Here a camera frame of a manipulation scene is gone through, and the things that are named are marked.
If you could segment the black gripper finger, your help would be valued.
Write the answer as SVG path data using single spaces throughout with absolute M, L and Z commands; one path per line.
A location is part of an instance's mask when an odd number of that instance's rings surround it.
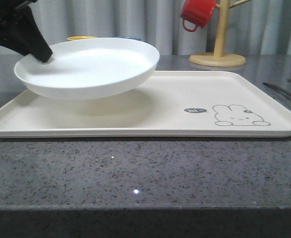
M 13 37 L 17 52 L 21 55 L 26 56 L 31 54 L 37 60 L 47 62 L 53 54 L 38 29 L 29 6 L 20 8 L 13 15 L 11 36 Z
M 0 46 L 13 50 L 23 56 L 29 54 L 25 34 L 27 34 L 28 24 L 9 23 L 0 24 Z

